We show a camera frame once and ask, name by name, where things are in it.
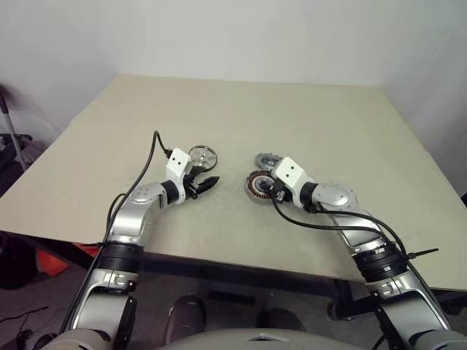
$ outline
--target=gray floor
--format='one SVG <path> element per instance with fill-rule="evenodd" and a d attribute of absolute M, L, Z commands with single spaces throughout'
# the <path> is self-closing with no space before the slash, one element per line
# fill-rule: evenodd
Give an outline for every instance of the gray floor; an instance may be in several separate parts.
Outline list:
<path fill-rule="evenodd" d="M 58 331 L 65 309 L 83 276 L 82 270 L 70 268 L 55 278 L 40 279 L 19 290 L 0 290 L 0 318 L 49 306 L 47 310 L 30 315 L 23 328 L 34 331 L 27 343 L 27 349 L 31 349 L 40 335 Z M 245 306 L 210 300 L 208 293 L 212 289 L 253 296 L 256 303 L 254 306 Z M 159 347 L 171 305 L 178 297 L 187 294 L 198 295 L 204 301 L 207 310 L 207 330 L 254 327 L 256 315 L 260 310 L 280 307 L 295 313 L 309 332 L 355 345 L 371 348 L 381 335 L 376 318 L 372 314 L 350 322 L 329 319 L 326 307 L 330 300 L 326 297 L 143 273 L 135 293 L 138 311 L 129 348 L 145 350 Z M 451 316 L 449 319 L 455 330 L 467 333 L 465 309 L 460 316 Z M 23 320 L 24 318 L 0 324 L 0 345 L 16 336 Z M 387 349 L 386 344 L 383 344 L 381 349 Z"/>

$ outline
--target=black cable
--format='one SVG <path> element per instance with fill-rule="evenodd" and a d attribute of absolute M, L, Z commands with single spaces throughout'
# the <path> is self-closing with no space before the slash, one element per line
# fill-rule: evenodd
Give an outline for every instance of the black cable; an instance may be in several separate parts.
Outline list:
<path fill-rule="evenodd" d="M 60 312 L 65 311 L 65 310 L 68 310 L 68 308 L 58 308 L 57 310 L 55 310 L 52 316 L 46 322 L 41 324 L 39 328 L 37 328 L 36 330 L 33 330 L 32 333 L 36 334 L 40 330 L 43 330 L 44 328 L 46 328 L 46 326 L 48 326 Z"/>
<path fill-rule="evenodd" d="M 24 327 L 24 325 L 26 324 L 26 322 L 28 321 L 29 315 L 30 315 L 30 314 L 27 314 L 26 317 L 24 318 L 24 321 L 23 321 L 23 323 L 22 323 L 21 326 L 20 326 L 20 330 L 18 330 L 18 334 L 20 334 L 20 333 L 23 331 L 23 327 Z"/>
<path fill-rule="evenodd" d="M 164 147 L 163 143 L 162 143 L 162 139 L 161 139 L 161 135 L 159 135 L 159 145 L 161 146 L 161 149 L 163 150 L 163 152 L 165 153 L 166 157 L 167 158 L 170 158 L 171 154 L 172 154 L 172 150 L 171 149 L 167 149 Z"/>
<path fill-rule="evenodd" d="M 279 209 L 279 206 L 277 205 L 276 198 L 274 196 L 271 196 L 272 204 L 274 205 L 274 208 L 276 211 L 279 213 L 281 217 L 286 219 L 288 222 L 292 222 L 295 225 L 301 226 L 303 228 L 313 228 L 315 230 L 362 230 L 362 231 L 369 231 L 373 233 L 377 233 L 378 235 L 381 235 L 382 232 L 380 230 L 377 230 L 376 228 L 372 227 L 365 227 L 365 226 L 329 226 L 329 225 L 315 225 L 315 224 L 309 224 L 307 222 L 300 222 L 297 220 L 292 219 L 291 217 L 288 217 L 286 214 L 284 214 L 283 211 Z"/>
<path fill-rule="evenodd" d="M 21 315 L 18 315 L 18 316 L 5 317 L 4 319 L 0 319 L 0 323 L 3 323 L 5 321 L 9 321 L 11 319 L 20 319 L 21 317 L 23 317 L 25 315 L 34 314 L 36 312 L 45 310 L 46 308 L 49 308 L 49 307 L 48 306 L 42 306 L 41 308 L 37 308 L 35 310 L 24 312 L 24 313 L 22 313 Z"/>
<path fill-rule="evenodd" d="M 16 349 L 24 349 L 26 341 L 32 336 L 31 330 L 24 330 L 16 335 Z"/>
<path fill-rule="evenodd" d="M 379 337 L 379 339 L 377 340 L 377 342 L 373 345 L 373 347 L 371 348 L 371 350 L 377 350 L 379 348 L 379 346 L 382 344 L 383 341 L 385 341 L 386 337 L 384 335 L 382 335 L 381 337 Z"/>
<path fill-rule="evenodd" d="M 397 242 L 399 245 L 399 248 L 401 249 L 401 252 L 404 256 L 407 255 L 406 247 L 404 246 L 404 243 L 402 243 L 401 238 L 394 232 L 394 230 L 385 222 L 376 219 L 375 217 L 372 217 L 370 215 L 365 215 L 361 213 L 355 213 L 353 211 L 340 211 L 340 210 L 316 210 L 315 213 L 317 214 L 334 214 L 334 215 L 349 215 L 352 217 L 361 217 L 362 219 L 367 219 L 369 221 L 372 221 L 386 229 L 387 232 L 391 234 L 392 237 L 394 237 L 394 240 Z"/>
<path fill-rule="evenodd" d="M 123 195 L 125 195 L 125 193 L 119 194 L 117 197 L 114 198 L 112 204 L 110 204 L 109 211 L 107 212 L 106 230 L 109 228 L 110 219 L 112 218 L 112 213 L 114 212 L 114 206 L 117 203 L 118 199 Z"/>
<path fill-rule="evenodd" d="M 384 227 L 391 234 L 391 236 L 394 237 L 394 240 L 399 245 L 399 248 L 401 249 L 401 252 L 402 252 L 403 256 L 407 257 L 406 248 L 404 246 L 404 243 L 402 243 L 401 238 L 397 235 L 397 233 L 395 233 L 395 231 L 388 224 L 386 224 L 385 222 L 383 222 L 383 221 L 381 221 L 379 219 L 376 219 L 376 218 L 374 218 L 374 217 L 372 217 L 370 215 L 355 213 L 353 211 L 316 210 L 316 213 L 318 213 L 318 214 L 350 215 L 350 216 L 353 216 L 353 217 L 361 217 L 362 219 L 367 219 L 367 220 L 370 220 L 372 222 L 375 222 L 378 225 L 381 225 L 382 227 Z M 441 305 L 439 305 L 439 302 L 436 299 L 433 292 L 431 292 L 430 287 L 427 285 L 427 283 L 423 279 L 422 275 L 420 275 L 418 270 L 415 268 L 415 266 L 412 264 L 412 262 L 409 261 L 409 259 L 407 259 L 407 265 L 413 271 L 414 275 L 420 280 L 421 285 L 423 285 L 423 287 L 426 289 L 427 293 L 430 295 L 430 298 L 433 299 L 433 302 L 438 306 L 439 310 L 442 311 L 442 307 L 441 307 Z"/>
<path fill-rule="evenodd" d="M 304 228 L 313 228 L 313 229 L 316 229 L 316 230 L 365 230 L 365 231 L 370 231 L 370 232 L 375 232 L 379 235 L 381 235 L 381 237 L 383 237 L 383 239 L 386 241 L 386 242 L 390 242 L 389 238 L 380 230 L 376 230 L 376 229 L 373 229 L 373 228 L 370 228 L 370 227 L 364 227 L 364 226 L 327 226 L 327 225 L 313 225 L 313 224 L 308 224 L 308 223 L 305 223 L 305 222 L 299 222 L 297 220 L 294 220 L 290 217 L 288 217 L 287 215 L 285 215 L 278 207 L 277 205 L 277 201 L 276 201 L 276 198 L 272 195 L 271 196 L 271 200 L 272 200 L 272 204 L 274 205 L 274 208 L 276 209 L 276 211 L 279 213 L 279 215 L 281 217 L 283 217 L 284 219 L 286 219 L 288 222 L 292 222 L 293 224 L 295 225 L 298 225 L 298 226 L 302 226 Z M 406 248 L 404 246 L 404 244 L 402 243 L 402 240 L 401 238 L 394 232 L 394 230 L 388 225 L 386 224 L 385 222 L 379 220 L 379 219 L 376 219 L 374 217 L 371 217 L 369 215 L 365 215 L 365 214 L 360 214 L 360 213 L 354 213 L 353 211 L 326 211 L 326 210 L 318 210 L 316 211 L 316 213 L 318 214 L 343 214 L 343 215 L 350 215 L 350 216 L 355 216 L 355 217 L 360 217 L 360 218 L 363 218 L 363 219 L 367 219 L 367 220 L 370 220 L 372 222 L 375 222 L 379 225 L 381 225 L 382 227 L 384 227 L 390 234 L 392 237 L 394 237 L 395 241 L 397 242 L 397 244 L 399 245 L 399 247 L 401 248 L 401 252 L 403 254 L 404 257 L 406 257 Z M 420 273 L 418 272 L 418 270 L 415 268 L 415 266 L 412 264 L 412 262 L 410 262 L 408 259 L 407 259 L 407 265 L 410 267 L 410 269 L 413 271 L 414 275 L 419 279 L 421 285 L 423 285 L 423 287 L 426 289 L 426 292 L 428 293 L 428 295 L 430 296 L 430 298 L 433 300 L 433 302 L 438 306 L 440 312 L 442 312 L 442 307 L 441 305 L 439 305 L 439 302 L 438 300 L 436 299 L 435 295 L 433 294 L 433 292 L 431 292 L 431 289 L 430 287 L 427 285 L 426 281 L 423 279 L 423 277 L 420 275 Z"/>
<path fill-rule="evenodd" d="M 155 149 L 155 143 L 157 141 L 157 139 L 159 138 L 159 144 L 160 146 L 163 148 L 164 150 L 164 153 L 166 153 L 167 155 L 167 152 L 170 152 L 171 151 L 169 149 L 166 149 L 163 145 L 162 145 L 162 141 L 161 141 L 161 137 L 159 136 L 159 132 L 158 131 L 154 131 L 154 134 L 153 134 L 153 142 L 151 143 L 151 148 L 150 148 L 150 151 L 149 151 L 149 155 L 147 156 L 147 160 L 146 160 L 146 163 L 143 167 L 143 169 L 141 170 L 141 173 L 138 175 L 138 177 L 136 178 L 135 182 L 130 186 L 130 188 L 128 189 L 128 191 L 126 191 L 125 195 L 123 196 L 123 198 L 121 199 L 120 202 L 118 202 L 118 205 L 117 207 L 115 208 L 115 210 L 113 211 L 112 215 L 110 216 L 110 219 L 107 220 L 108 224 L 107 224 L 107 229 L 106 229 L 106 232 L 104 234 L 104 238 L 102 239 L 102 242 L 106 242 L 106 240 L 109 238 L 109 234 L 110 234 L 110 230 L 112 228 L 112 225 L 115 221 L 115 217 L 117 216 L 117 213 L 118 211 L 120 210 L 120 208 L 122 207 L 123 203 L 125 203 L 126 199 L 129 197 L 129 195 L 133 192 L 133 190 L 135 189 L 135 187 L 138 185 L 138 183 L 141 181 L 141 179 L 143 178 L 143 176 L 146 174 L 146 171 L 147 169 L 149 168 L 149 165 L 151 164 L 151 160 L 153 158 L 153 155 L 154 155 L 154 149 Z M 68 310 L 66 311 L 66 314 L 65 314 L 65 317 L 63 319 L 63 323 L 60 327 L 60 331 L 59 331 L 59 334 L 60 333 L 63 333 L 65 332 L 65 329 L 66 329 L 66 326 L 68 325 L 69 323 L 69 320 L 70 318 L 72 317 L 72 314 L 77 306 L 77 303 L 78 303 L 78 300 L 80 299 L 81 297 L 81 294 L 86 286 L 86 284 L 88 283 L 89 281 L 89 278 L 90 278 L 90 275 L 94 269 L 94 267 L 96 266 L 96 263 L 97 263 L 97 260 L 99 259 L 100 255 L 101 255 L 101 252 L 102 252 L 102 246 L 99 248 L 98 252 L 97 252 L 97 255 L 94 257 L 93 259 L 93 262 L 90 264 L 90 267 L 88 269 L 88 272 L 86 273 L 86 276 L 85 278 L 82 280 L 81 282 L 81 285 L 80 285 L 80 288 L 77 290 L 76 294 L 74 295 L 73 297 L 73 300 L 72 300 L 72 303 L 70 304 Z"/>

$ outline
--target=orange object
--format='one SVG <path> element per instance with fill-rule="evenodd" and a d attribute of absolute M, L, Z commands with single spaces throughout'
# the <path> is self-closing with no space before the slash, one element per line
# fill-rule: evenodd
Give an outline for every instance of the orange object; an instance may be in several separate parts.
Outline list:
<path fill-rule="evenodd" d="M 96 246 L 83 246 L 79 243 L 73 244 L 80 248 L 82 251 L 88 253 L 91 257 L 95 257 L 99 251 L 99 248 Z M 37 270 L 45 272 L 49 276 L 57 276 L 59 273 L 65 271 L 69 267 L 69 264 L 63 260 L 60 260 L 41 249 L 36 251 L 36 265 Z"/>

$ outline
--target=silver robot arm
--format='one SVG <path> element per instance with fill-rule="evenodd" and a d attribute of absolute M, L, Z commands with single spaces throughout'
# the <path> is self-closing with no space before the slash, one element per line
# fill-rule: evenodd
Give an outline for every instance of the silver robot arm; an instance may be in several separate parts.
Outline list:
<path fill-rule="evenodd" d="M 45 349 L 124 349 L 131 338 L 136 299 L 130 296 L 138 284 L 145 241 L 159 214 L 170 203 L 196 199 L 218 181 L 211 176 L 194 181 L 204 169 L 192 166 L 189 154 L 175 148 L 162 183 L 138 185 L 129 194 L 109 230 L 101 254 L 75 308 L 70 327 Z"/>
<path fill-rule="evenodd" d="M 295 206 L 308 212 L 328 211 L 339 227 L 356 227 L 339 231 L 340 236 L 377 301 L 374 312 L 392 349 L 417 348 L 430 333 L 439 344 L 445 344 L 445 332 L 453 333 L 449 331 L 449 322 L 421 276 L 408 263 L 407 256 L 388 241 L 374 221 L 339 214 L 339 211 L 351 211 L 369 216 L 358 204 L 353 190 L 341 185 L 315 183 L 289 157 L 281 159 L 271 175 L 276 180 L 274 186 L 279 190 L 285 188 Z M 281 197 L 277 190 L 271 195 Z M 437 349 L 436 344 L 419 349 Z"/>

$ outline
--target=white wall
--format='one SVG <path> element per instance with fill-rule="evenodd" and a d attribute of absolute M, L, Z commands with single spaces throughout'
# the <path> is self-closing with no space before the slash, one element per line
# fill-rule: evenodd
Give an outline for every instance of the white wall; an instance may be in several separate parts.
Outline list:
<path fill-rule="evenodd" d="M 0 13 L 0 82 L 18 131 L 44 144 L 117 72 L 379 85 L 467 190 L 467 1 L 3 0 Z"/>

